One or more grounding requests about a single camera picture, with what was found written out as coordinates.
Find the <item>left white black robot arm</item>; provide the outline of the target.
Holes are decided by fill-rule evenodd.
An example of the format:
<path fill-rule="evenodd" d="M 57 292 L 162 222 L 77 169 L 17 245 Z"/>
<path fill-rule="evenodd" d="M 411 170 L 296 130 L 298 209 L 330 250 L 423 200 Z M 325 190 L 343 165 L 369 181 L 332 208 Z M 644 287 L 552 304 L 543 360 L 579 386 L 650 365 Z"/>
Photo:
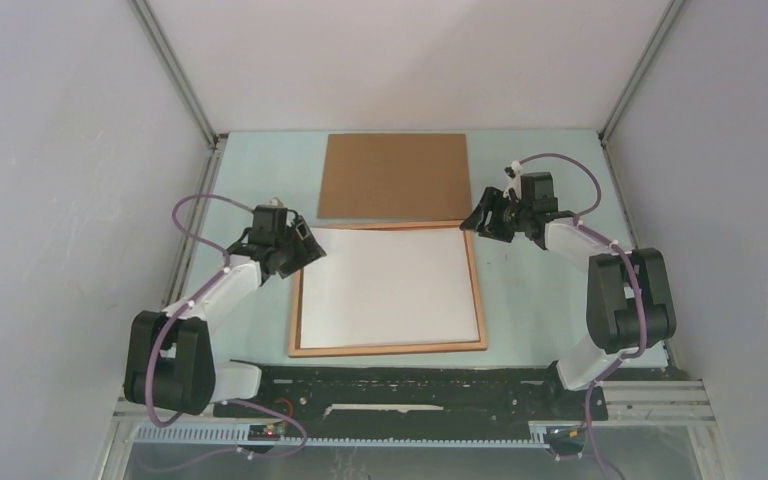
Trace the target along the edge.
<path fill-rule="evenodd" d="M 261 368 L 217 360 L 212 337 L 269 279 L 286 279 L 326 253 L 296 211 L 258 205 L 251 226 L 222 255 L 220 269 L 195 293 L 159 312 L 142 311 L 132 322 L 124 397 L 146 406 L 154 422 L 160 409 L 197 415 L 213 403 L 237 399 L 259 417 L 275 406 L 276 390 L 261 380 Z"/>

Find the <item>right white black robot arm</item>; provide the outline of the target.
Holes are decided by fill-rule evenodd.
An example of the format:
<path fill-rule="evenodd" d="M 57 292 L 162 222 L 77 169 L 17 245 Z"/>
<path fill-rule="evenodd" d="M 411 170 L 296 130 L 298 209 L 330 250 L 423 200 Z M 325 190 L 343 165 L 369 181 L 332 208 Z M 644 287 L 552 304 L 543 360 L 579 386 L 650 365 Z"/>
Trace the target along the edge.
<path fill-rule="evenodd" d="M 666 263 L 659 250 L 626 249 L 560 209 L 550 173 L 505 173 L 507 186 L 486 188 L 460 228 L 506 243 L 521 234 L 586 275 L 587 333 L 555 362 L 558 380 L 541 392 L 545 411 L 566 418 L 580 407 L 581 390 L 675 334 Z"/>

